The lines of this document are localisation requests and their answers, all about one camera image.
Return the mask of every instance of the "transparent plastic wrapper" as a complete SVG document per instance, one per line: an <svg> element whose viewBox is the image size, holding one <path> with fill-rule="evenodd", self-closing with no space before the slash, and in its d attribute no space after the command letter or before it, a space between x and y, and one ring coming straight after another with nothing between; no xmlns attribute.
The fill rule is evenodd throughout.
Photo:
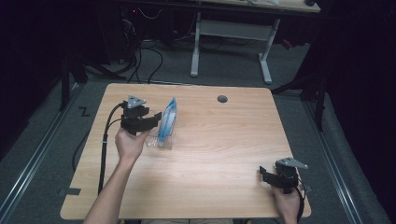
<svg viewBox="0 0 396 224"><path fill-rule="evenodd" d="M171 149L174 144L173 130L177 117L177 104L175 97L163 112L160 128L154 128L150 131L146 144L148 147L160 147Z"/></svg>

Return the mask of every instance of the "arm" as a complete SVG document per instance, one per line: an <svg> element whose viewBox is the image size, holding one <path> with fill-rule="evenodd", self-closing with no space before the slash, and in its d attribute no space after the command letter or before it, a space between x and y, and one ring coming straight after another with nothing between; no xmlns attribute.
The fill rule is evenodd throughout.
<svg viewBox="0 0 396 224"><path fill-rule="evenodd" d="M284 194L281 189L271 186L276 197L276 209L285 224L297 224L300 209L300 196L296 189L290 194Z"/></svg>
<svg viewBox="0 0 396 224"><path fill-rule="evenodd" d="M116 146L120 154L119 163L93 203L84 223L117 223L123 192L148 135L149 131L146 131L133 136L120 128L116 135Z"/></svg>

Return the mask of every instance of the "blue and white packet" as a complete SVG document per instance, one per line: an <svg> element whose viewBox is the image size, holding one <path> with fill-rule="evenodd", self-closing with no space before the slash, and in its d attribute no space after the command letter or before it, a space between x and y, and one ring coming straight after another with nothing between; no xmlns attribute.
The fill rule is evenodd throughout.
<svg viewBox="0 0 396 224"><path fill-rule="evenodd" d="M177 104L175 97L172 98L169 105L163 112L163 118L161 119L160 130L158 131L158 146L163 147L163 145L168 140L168 137L172 136L172 131L175 125L177 116Z"/></svg>

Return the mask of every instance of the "hand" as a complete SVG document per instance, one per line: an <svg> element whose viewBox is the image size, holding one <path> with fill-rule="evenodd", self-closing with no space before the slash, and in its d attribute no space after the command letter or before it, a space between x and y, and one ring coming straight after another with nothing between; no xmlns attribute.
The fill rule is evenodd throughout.
<svg viewBox="0 0 396 224"><path fill-rule="evenodd" d="M149 132L145 131L138 136L131 135L126 130L120 128L116 135L116 146L120 154L120 162L133 166L143 151L143 145Z"/></svg>
<svg viewBox="0 0 396 224"><path fill-rule="evenodd" d="M290 194L284 194L281 189L271 186L276 197L276 209L283 218L285 224L297 223L297 216L300 210L300 196L296 189L292 189Z"/></svg>

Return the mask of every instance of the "light wood surface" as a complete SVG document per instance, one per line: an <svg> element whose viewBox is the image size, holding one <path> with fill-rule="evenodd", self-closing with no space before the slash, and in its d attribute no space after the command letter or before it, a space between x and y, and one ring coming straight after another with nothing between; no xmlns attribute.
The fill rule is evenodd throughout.
<svg viewBox="0 0 396 224"><path fill-rule="evenodd" d="M259 0L257 2L253 2L254 6L249 6L248 1L241 0L201 0L202 2L209 3L219 3L219 4L231 4L245 7L268 7L272 9L280 9L280 10L290 10L290 11L299 11L299 12L320 12L320 7L318 4L314 4L312 7L309 7L304 0L279 0L279 5L276 5L271 2Z"/></svg>
<svg viewBox="0 0 396 224"><path fill-rule="evenodd" d="M272 94L264 88L166 85L108 85L61 211L83 219L97 194L102 136L111 109L132 94L150 110L177 100L172 149L145 146L125 190L120 218L277 217L274 197L259 166L292 156ZM228 102L218 102L225 95ZM121 109L113 119L118 119ZM109 130L106 177L118 161ZM311 208L305 203L304 217Z"/></svg>

